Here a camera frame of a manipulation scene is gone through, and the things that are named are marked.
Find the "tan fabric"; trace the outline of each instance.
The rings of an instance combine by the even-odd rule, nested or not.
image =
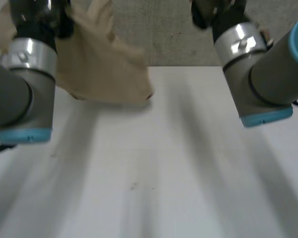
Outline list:
[[[93,0],[87,13],[77,2],[67,9],[74,35],[56,40],[57,85],[80,99],[144,103],[152,88],[142,50],[123,43],[113,32],[111,0]],[[9,5],[0,11],[0,50],[16,33]]]

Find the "gray wall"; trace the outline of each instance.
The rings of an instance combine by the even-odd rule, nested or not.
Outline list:
[[[113,0],[117,33],[144,46],[150,65],[219,65],[211,32],[192,26],[189,0]],[[247,12],[279,40],[298,20],[298,0],[249,0]]]

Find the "white tabletop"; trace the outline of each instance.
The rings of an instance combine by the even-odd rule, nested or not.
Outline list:
[[[153,67],[150,105],[58,89],[46,145],[0,154],[0,238],[298,238],[298,109],[245,129],[219,67]]]

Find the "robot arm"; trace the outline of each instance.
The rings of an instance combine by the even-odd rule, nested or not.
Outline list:
[[[50,140],[57,51],[55,37],[73,33],[69,0],[10,0],[17,34],[0,66],[0,143]]]
[[[268,50],[245,16],[245,5],[245,0],[193,0],[192,14],[200,28],[212,27],[239,116],[245,127],[253,127],[293,114],[292,102],[298,99],[298,23]]]

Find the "silver metal ring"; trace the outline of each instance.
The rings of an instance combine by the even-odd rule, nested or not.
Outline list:
[[[267,49],[262,35],[251,22],[228,29],[217,39],[214,46],[223,66],[241,55]]]
[[[8,49],[7,68],[30,68],[56,76],[57,54],[41,41],[17,38]]]

